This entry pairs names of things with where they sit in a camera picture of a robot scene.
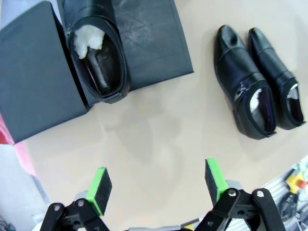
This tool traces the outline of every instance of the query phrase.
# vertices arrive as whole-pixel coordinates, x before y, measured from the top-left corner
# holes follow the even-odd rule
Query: shoe insole
[[[257,125],[266,132],[275,130],[270,94],[267,89],[259,89],[250,101],[250,111]]]
[[[287,107],[288,107],[289,113],[291,114],[292,118],[296,122],[301,123],[304,121],[304,116],[303,116],[303,113],[300,107],[300,102],[299,102],[297,84],[295,84],[288,93]]]
[[[102,49],[88,48],[83,61],[100,94],[109,94],[118,88],[121,78],[118,50],[107,35],[104,37]]]

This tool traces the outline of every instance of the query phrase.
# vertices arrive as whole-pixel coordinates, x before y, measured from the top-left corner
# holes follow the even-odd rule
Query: white table surface
[[[236,128],[214,73],[217,29],[231,25],[246,42],[259,27],[300,83],[308,115],[308,2],[176,0],[195,73],[129,93],[25,141],[52,202],[68,205],[107,166],[113,189],[103,218],[111,230],[184,223],[212,208],[205,159],[247,192],[308,154],[308,125],[255,141]]]

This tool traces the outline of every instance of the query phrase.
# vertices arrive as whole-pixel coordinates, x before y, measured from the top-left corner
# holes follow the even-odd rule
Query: green plastic object
[[[86,195],[87,201],[93,206],[99,216],[105,214],[111,189],[112,183],[107,168],[99,168]]]
[[[222,193],[229,188],[216,159],[205,160],[205,181],[212,203],[215,205]]]

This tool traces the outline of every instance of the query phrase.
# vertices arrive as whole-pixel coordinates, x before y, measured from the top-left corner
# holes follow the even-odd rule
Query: beige tabletop
[[[308,125],[255,141],[236,128],[213,68],[217,29],[246,42],[259,27],[300,83],[308,116],[306,0],[175,0],[195,73],[129,93],[25,141],[52,202],[68,205],[107,166],[113,189],[103,218],[111,230],[184,223],[211,209],[205,159],[248,192],[308,154]]]

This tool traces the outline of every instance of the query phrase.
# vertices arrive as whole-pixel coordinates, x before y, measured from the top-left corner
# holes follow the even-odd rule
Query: pink cloth
[[[32,166],[31,160],[30,160],[30,158],[29,158],[29,156],[26,152],[26,148],[25,148],[23,142],[19,142],[17,144],[14,143],[14,140],[11,137],[10,132],[6,128],[5,123],[4,123],[1,115],[0,115],[0,144],[13,145],[20,165],[23,167],[23,169],[27,173],[29,173],[33,176],[36,176],[35,170]]]

